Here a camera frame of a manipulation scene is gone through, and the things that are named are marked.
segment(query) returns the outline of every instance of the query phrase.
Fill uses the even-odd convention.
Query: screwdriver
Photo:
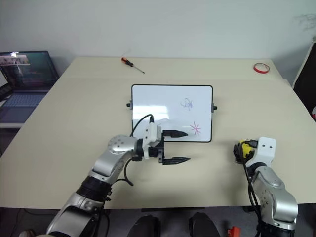
[[[142,70],[140,70],[139,68],[135,67],[133,63],[131,63],[130,61],[128,61],[126,58],[122,58],[122,62],[125,63],[126,65],[129,65],[130,67],[134,67],[136,68],[138,71],[142,72],[143,74],[145,74],[145,72],[143,72]]]

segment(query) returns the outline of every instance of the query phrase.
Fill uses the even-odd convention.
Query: laptop
[[[59,78],[47,51],[0,53],[0,70],[13,91],[1,123],[24,123]]]

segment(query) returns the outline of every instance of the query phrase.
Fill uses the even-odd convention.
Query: whiteboard frame
[[[190,85],[190,84],[133,84],[131,87],[131,103],[130,103],[130,110],[132,111],[132,130],[134,128],[134,124],[133,124],[133,86],[135,85],[158,85],[158,86],[209,86],[212,88],[212,92],[211,92],[211,136],[210,136],[210,140],[209,141],[166,141],[165,142],[197,142],[197,143],[209,143],[212,141],[212,130],[213,130],[213,113],[214,113],[214,102],[213,102],[213,94],[214,94],[214,88],[211,85],[198,85],[198,84],[194,84],[194,85]]]

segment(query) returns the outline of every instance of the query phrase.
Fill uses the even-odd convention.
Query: laptop screen
[[[0,70],[13,90],[50,89],[59,78],[47,51],[0,53]]]

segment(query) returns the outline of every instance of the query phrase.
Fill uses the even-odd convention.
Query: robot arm
[[[146,128],[143,139],[118,135],[113,137],[107,149],[97,159],[80,188],[73,193],[63,208],[57,213],[47,229],[47,234],[62,237],[90,236],[104,203],[110,200],[111,186],[118,179],[125,163],[130,158],[135,161],[158,157],[162,164],[185,162],[189,158],[164,159],[163,136],[170,131],[161,132],[161,127],[153,123]],[[172,134],[186,136],[186,133],[172,131]]]
[[[262,237],[293,237],[298,213],[297,202],[285,189],[285,184],[271,168],[276,140],[261,137],[234,147],[236,162],[245,165],[254,193],[261,205],[258,229]]]

